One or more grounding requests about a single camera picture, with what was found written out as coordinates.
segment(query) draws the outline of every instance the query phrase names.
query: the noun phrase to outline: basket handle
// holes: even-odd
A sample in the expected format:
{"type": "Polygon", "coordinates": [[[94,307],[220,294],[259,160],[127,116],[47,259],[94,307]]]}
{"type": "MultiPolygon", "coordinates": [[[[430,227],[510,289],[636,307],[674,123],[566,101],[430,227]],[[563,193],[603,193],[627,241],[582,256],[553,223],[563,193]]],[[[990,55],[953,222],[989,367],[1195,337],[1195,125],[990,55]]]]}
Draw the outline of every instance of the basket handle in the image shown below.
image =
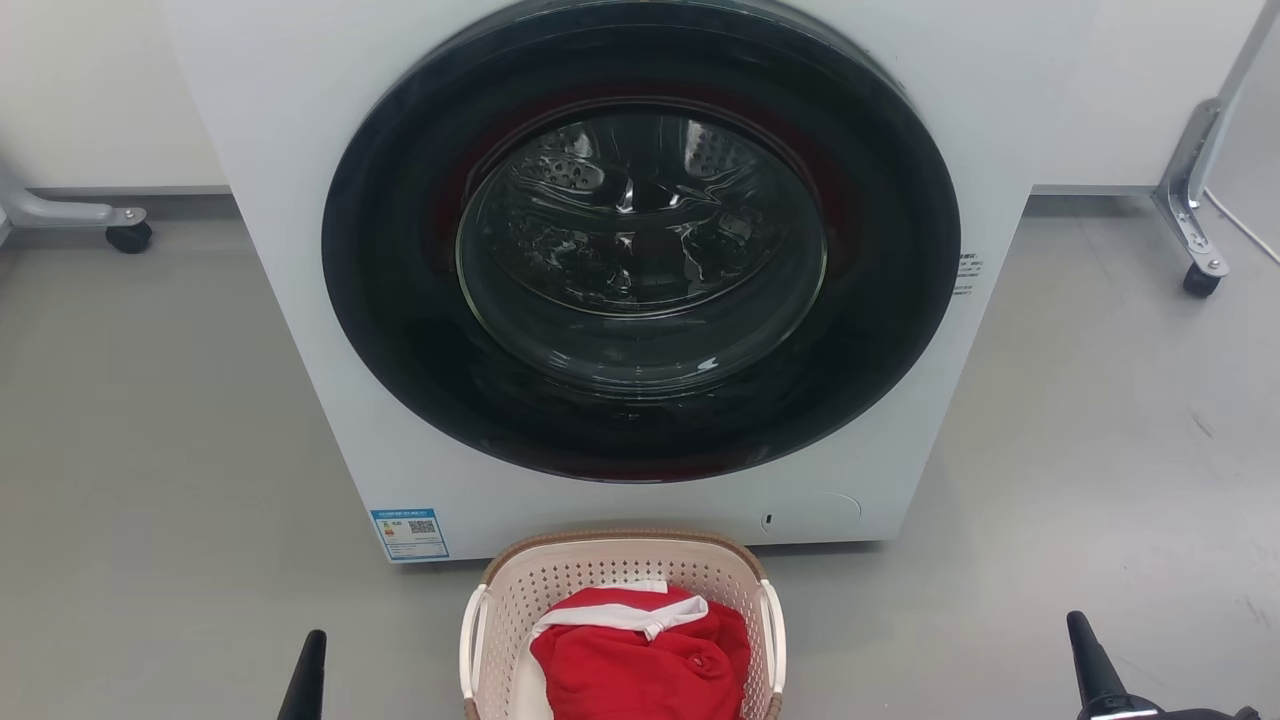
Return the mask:
{"type": "Polygon", "coordinates": [[[489,615],[489,585],[481,583],[462,615],[462,638],[458,641],[458,682],[462,684],[462,698],[475,697],[475,687],[480,674],[480,660],[484,648],[484,621],[489,615]]]}
{"type": "Polygon", "coordinates": [[[778,602],[778,593],[773,584],[764,578],[760,579],[760,589],[764,597],[760,605],[764,606],[765,624],[765,651],[768,652],[769,684],[773,685],[774,694],[782,693],[782,687],[787,684],[787,628],[782,621],[782,603],[778,602]]]}

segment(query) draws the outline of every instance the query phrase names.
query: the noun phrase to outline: front-loading washing machine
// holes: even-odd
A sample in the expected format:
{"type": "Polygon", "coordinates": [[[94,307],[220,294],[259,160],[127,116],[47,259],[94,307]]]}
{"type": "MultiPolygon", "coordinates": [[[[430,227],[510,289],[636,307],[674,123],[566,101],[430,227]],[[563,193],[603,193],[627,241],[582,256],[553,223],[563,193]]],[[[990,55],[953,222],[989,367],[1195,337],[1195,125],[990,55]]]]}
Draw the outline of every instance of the front-loading washing machine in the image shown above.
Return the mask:
{"type": "Polygon", "coordinates": [[[1096,1],[166,10],[408,562],[893,537],[1096,1]]]}

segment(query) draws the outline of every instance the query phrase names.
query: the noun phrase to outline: blue and white sticker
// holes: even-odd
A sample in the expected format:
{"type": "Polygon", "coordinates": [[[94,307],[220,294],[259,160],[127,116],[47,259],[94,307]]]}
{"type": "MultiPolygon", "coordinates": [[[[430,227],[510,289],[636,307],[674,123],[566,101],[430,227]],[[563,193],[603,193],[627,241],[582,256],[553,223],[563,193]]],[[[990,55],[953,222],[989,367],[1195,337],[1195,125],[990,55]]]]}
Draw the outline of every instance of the blue and white sticker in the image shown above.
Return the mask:
{"type": "Polygon", "coordinates": [[[449,556],[435,510],[374,510],[374,525],[392,562],[442,560],[449,556]]]}

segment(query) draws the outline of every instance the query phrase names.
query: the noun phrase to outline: caster wheel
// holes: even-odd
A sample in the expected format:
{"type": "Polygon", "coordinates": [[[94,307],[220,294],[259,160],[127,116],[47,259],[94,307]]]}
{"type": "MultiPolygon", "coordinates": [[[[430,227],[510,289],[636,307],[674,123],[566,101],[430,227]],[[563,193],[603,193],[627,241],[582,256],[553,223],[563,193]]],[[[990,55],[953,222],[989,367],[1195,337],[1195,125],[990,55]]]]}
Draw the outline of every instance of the caster wheel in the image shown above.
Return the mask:
{"type": "Polygon", "coordinates": [[[1215,290],[1217,290],[1217,283],[1222,278],[1215,278],[1213,275],[1204,274],[1203,270],[1192,265],[1187,270],[1187,277],[1183,278],[1183,290],[1196,297],[1208,297],[1210,295],[1213,295],[1215,290]]]}
{"type": "Polygon", "coordinates": [[[151,246],[151,225],[138,223],[119,228],[106,228],[106,241],[127,255],[137,255],[151,246]]]}

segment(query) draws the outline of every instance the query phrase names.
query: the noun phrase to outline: door glass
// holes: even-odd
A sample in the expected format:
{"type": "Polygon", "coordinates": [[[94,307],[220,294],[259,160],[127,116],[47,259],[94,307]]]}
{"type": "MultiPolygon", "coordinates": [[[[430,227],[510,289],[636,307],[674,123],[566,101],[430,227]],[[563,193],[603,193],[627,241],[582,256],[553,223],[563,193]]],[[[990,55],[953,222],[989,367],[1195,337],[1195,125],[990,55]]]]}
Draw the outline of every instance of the door glass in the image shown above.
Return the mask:
{"type": "Polygon", "coordinates": [[[566,124],[511,152],[457,237],[508,352],[604,396],[673,396],[759,360],[804,319],[826,240],[805,184],[740,133],[676,114],[566,124]]]}

